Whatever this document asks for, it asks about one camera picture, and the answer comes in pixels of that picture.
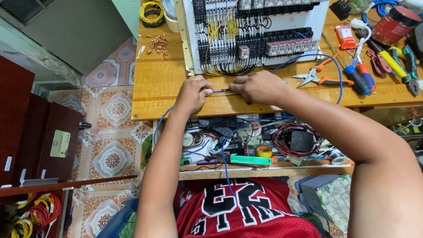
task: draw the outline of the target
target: person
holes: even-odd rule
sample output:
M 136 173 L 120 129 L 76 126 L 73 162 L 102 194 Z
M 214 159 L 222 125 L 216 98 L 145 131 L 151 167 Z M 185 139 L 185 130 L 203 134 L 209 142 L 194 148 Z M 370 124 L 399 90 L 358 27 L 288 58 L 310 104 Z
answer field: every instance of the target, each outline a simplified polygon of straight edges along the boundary
M 239 76 L 229 88 L 247 101 L 295 115 L 355 162 L 348 238 L 423 237 L 423 175 L 402 138 L 268 71 Z M 291 214 L 288 188 L 270 178 L 231 179 L 236 198 L 226 180 L 202 180 L 177 191 L 184 125 L 212 92 L 201 75 L 182 84 L 144 172 L 134 237 L 320 237 L 310 222 Z M 182 206 L 177 218 L 174 202 Z

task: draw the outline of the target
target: door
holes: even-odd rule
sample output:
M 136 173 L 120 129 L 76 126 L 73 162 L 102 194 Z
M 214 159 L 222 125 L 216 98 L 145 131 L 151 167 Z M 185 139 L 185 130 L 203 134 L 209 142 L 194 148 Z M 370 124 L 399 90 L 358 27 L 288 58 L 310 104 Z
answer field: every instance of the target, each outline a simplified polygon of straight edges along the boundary
M 0 0 L 0 17 L 84 75 L 131 35 L 111 0 Z

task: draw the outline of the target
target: electrical panel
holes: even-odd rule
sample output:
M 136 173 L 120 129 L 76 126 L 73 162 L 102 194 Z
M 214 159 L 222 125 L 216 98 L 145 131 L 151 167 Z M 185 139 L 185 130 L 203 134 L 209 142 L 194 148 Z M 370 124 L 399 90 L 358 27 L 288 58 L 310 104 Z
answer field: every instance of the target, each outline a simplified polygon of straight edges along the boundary
M 243 75 L 316 54 L 328 0 L 183 0 L 195 74 Z M 316 57 L 300 58 L 298 61 Z

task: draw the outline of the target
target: red container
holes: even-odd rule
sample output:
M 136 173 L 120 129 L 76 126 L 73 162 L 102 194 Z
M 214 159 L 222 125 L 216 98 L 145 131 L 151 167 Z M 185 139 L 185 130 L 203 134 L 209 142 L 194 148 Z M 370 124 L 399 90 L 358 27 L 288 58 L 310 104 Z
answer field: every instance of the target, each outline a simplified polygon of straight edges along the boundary
M 402 6 L 394 6 L 373 27 L 371 36 L 382 44 L 392 45 L 421 22 L 422 19 L 413 11 Z

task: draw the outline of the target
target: yellow tape roll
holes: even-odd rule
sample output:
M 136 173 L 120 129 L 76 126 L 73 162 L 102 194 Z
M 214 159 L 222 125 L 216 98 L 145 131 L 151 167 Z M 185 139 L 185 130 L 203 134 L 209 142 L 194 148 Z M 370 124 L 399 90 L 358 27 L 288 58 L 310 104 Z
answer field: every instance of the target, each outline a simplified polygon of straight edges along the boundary
M 268 145 L 258 145 L 255 151 L 258 157 L 269 158 L 272 155 L 272 148 Z

